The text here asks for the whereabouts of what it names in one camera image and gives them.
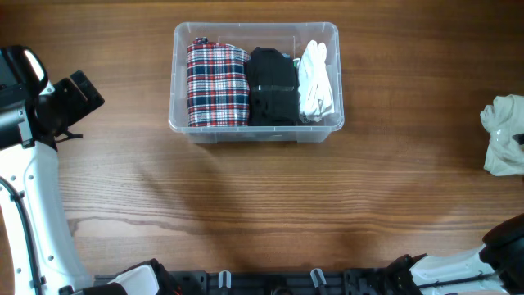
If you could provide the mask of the cream cloth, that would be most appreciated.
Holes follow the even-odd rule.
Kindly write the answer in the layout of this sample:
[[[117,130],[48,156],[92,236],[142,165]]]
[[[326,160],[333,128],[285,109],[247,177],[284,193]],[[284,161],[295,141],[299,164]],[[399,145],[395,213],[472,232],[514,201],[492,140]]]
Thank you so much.
[[[523,175],[523,145],[513,139],[523,134],[523,96],[497,96],[480,118],[490,135],[484,169],[494,176]]]

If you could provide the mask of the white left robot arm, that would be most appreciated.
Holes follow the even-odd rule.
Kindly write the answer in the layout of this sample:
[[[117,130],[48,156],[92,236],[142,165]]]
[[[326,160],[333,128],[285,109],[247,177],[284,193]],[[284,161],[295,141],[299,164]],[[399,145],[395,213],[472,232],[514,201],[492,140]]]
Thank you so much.
[[[150,262],[95,286],[76,251],[64,212],[57,144],[104,104],[78,70],[58,83],[28,47],[1,50],[1,210],[17,294],[158,294]]]

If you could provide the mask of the black cloth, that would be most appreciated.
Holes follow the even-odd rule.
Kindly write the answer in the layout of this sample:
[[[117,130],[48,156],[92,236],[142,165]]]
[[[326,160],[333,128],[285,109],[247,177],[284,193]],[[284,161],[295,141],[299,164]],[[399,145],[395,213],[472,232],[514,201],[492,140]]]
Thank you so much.
[[[250,87],[249,125],[299,124],[298,80],[291,58],[274,48],[257,47],[246,63],[246,77]]]

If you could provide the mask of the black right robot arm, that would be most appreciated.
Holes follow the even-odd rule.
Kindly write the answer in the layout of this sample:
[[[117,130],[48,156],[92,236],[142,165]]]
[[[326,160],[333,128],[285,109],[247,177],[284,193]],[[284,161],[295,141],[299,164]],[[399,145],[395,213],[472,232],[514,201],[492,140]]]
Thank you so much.
[[[468,208],[481,223],[498,214],[515,216],[495,226],[482,238],[479,247],[452,256],[404,255],[382,270],[385,294],[451,294],[493,291],[523,293],[523,193],[512,204],[503,198],[499,184],[475,183],[476,192],[464,192],[465,182],[442,184],[424,194],[429,216],[441,205],[453,210]]]

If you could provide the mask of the plaid flannel cloth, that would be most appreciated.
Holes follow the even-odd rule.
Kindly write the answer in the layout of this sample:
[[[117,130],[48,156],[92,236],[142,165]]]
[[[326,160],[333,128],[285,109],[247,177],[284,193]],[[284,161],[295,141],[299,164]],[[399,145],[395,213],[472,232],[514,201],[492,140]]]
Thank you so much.
[[[206,37],[187,47],[187,112],[190,127],[248,125],[250,87],[245,65],[250,55]]]

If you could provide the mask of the white printed cloth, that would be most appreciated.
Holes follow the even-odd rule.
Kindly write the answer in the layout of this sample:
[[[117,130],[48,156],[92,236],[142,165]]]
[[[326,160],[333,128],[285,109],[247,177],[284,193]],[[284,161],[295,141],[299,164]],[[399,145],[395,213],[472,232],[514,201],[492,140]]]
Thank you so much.
[[[298,62],[299,117],[302,122],[320,122],[335,112],[328,78],[327,46],[311,40]]]

